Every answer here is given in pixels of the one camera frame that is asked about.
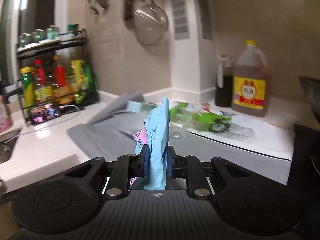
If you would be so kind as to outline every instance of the mesh strainer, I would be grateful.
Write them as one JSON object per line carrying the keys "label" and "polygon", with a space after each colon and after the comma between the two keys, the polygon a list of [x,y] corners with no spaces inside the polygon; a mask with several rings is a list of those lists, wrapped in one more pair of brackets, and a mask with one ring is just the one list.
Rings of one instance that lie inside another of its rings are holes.
{"label": "mesh strainer", "polygon": [[168,29],[168,17],[164,10],[155,5],[154,0],[134,13],[135,34],[144,45],[153,45],[161,41]]}

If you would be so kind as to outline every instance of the beige wall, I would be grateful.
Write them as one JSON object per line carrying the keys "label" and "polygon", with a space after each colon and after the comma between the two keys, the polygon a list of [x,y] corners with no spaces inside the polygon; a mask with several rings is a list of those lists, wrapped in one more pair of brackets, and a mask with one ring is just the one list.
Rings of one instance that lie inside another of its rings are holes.
{"label": "beige wall", "polygon": [[320,0],[212,0],[218,54],[237,59],[255,39],[272,94],[304,101],[298,76],[320,78]]}
{"label": "beige wall", "polygon": [[68,0],[68,24],[78,24],[79,30],[85,28],[86,0]]}
{"label": "beige wall", "polygon": [[[98,89],[119,95],[141,89],[144,93],[171,86],[169,45],[165,39],[157,46],[142,46],[135,38],[132,20],[122,20],[124,0],[110,0],[100,16],[85,18],[91,62],[98,77]],[[163,8],[163,0],[155,0]]]}

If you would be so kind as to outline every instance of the cooking oil jug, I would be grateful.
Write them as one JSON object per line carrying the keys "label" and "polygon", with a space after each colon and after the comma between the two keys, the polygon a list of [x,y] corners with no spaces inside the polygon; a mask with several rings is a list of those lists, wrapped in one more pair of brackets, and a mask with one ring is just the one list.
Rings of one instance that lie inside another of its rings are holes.
{"label": "cooking oil jug", "polygon": [[247,41],[247,49],[236,62],[233,72],[231,108],[255,116],[265,116],[269,98],[269,74],[266,55]]}

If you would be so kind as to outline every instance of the blue paper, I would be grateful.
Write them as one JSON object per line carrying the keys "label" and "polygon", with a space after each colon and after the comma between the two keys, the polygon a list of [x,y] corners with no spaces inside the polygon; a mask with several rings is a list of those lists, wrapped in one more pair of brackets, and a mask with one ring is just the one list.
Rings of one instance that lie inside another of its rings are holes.
{"label": "blue paper", "polygon": [[[163,98],[162,106],[151,110],[150,117],[144,120],[148,135],[151,157],[147,176],[137,178],[131,188],[164,189],[167,172],[167,147],[169,142],[169,100]],[[137,142],[135,154],[139,154],[142,143]]]}

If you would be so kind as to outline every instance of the sink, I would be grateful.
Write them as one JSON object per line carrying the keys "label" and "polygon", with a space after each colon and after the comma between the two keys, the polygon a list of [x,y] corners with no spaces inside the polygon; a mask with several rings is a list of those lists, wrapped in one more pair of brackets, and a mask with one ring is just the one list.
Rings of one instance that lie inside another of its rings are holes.
{"label": "sink", "polygon": [[0,164],[5,163],[10,159],[14,145],[16,144],[18,139],[18,137],[16,136],[19,135],[20,132],[21,128],[18,128],[0,136],[0,143],[7,141],[4,144],[0,144]]}

